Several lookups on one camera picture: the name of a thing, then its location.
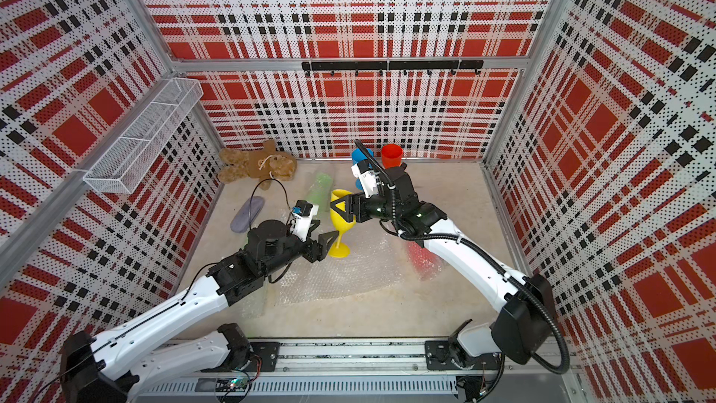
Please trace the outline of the red wine glass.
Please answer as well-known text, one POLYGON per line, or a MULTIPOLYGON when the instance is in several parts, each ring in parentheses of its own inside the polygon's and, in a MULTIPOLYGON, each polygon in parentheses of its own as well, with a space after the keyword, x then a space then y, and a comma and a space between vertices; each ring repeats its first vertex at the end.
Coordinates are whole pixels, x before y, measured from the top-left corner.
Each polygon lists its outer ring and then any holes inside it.
POLYGON ((404 151, 399 145, 385 145, 380 151, 381 163, 386 169, 399 167, 403 163, 403 155, 404 151))

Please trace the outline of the blue wine glass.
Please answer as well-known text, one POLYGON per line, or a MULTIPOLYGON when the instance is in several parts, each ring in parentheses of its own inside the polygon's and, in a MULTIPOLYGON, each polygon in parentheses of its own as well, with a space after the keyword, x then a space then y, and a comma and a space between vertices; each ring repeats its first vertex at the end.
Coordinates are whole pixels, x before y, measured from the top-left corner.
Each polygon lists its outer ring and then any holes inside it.
MULTIPOLYGON (((352 153, 352 165, 354 165, 356 162, 359 162, 360 160, 365 160, 365 159, 372 160, 373 159, 373 151, 371 149, 365 149, 365 152, 368 153, 368 156, 365 155, 365 153, 363 153, 363 151, 361 151, 361 149, 356 149, 352 153)), ((357 188, 360 187, 360 184, 357 182, 357 180, 355 181, 355 186, 357 186, 357 188)))

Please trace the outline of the pink red glass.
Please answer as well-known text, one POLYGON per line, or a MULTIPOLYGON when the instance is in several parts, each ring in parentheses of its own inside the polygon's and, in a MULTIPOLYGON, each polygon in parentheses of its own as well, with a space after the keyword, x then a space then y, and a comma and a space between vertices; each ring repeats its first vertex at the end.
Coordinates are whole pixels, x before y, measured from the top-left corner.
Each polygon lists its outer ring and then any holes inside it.
POLYGON ((408 258, 421 281, 429 281, 443 269, 443 260, 416 243, 408 244, 408 258))

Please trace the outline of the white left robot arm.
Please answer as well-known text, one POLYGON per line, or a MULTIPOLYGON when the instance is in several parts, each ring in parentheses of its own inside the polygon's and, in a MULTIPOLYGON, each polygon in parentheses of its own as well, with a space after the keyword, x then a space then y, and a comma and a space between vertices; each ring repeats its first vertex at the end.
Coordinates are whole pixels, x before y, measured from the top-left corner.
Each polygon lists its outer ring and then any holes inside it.
POLYGON ((322 261, 339 234, 311 239, 313 220, 294 232, 271 219, 248 232, 238 252, 212 263, 191 285, 157 307, 97 335, 85 331, 63 345, 60 384, 67 402, 128 402, 143 391, 195 371, 231 372, 248 366, 254 349, 235 323, 193 341, 165 343, 201 320, 258 291, 268 277, 298 259, 322 261))

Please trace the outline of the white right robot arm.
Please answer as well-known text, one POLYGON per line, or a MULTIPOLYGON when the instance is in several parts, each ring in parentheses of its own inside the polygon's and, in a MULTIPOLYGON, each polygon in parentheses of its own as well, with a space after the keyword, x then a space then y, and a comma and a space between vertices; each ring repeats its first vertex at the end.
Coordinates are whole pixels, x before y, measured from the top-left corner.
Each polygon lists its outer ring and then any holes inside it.
POLYGON ((449 354, 456 364, 465 368, 479 356, 503 354, 520 365, 535 361, 556 374, 570 369, 552 287, 543 276, 523 274, 467 237, 443 210, 419 198, 404 165, 385 169, 362 160, 352 174, 361 191, 333 200, 332 210, 348 222, 391 222, 392 235, 446 261, 496 311, 494 321, 468 321, 452 334, 449 354))

